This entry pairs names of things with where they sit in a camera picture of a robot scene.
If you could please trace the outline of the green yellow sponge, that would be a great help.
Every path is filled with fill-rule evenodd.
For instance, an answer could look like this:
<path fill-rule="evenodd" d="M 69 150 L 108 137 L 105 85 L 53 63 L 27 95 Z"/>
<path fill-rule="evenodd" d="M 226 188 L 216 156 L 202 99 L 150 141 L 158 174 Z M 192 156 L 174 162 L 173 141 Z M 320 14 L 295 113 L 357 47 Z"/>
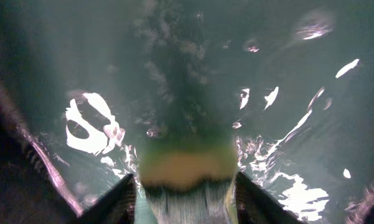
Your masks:
<path fill-rule="evenodd" d="M 236 223 L 230 140 L 228 125 L 213 118 L 149 129 L 138 174 L 158 223 Z"/>

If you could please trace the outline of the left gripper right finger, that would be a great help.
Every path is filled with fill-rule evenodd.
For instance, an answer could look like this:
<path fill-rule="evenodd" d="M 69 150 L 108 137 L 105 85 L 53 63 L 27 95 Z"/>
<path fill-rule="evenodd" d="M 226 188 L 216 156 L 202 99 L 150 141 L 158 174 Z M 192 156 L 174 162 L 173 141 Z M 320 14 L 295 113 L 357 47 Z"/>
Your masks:
<path fill-rule="evenodd" d="M 243 172 L 235 177 L 235 201 L 239 224 L 304 223 Z"/>

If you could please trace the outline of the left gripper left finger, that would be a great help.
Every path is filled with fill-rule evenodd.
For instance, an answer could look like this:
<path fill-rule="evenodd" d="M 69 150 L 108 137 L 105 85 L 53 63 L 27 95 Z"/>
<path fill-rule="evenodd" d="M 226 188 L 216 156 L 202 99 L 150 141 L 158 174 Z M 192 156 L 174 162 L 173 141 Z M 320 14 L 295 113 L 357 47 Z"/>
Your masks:
<path fill-rule="evenodd" d="M 94 206 L 71 224 L 134 224 L 136 183 L 133 174 L 127 174 L 102 196 Z"/>

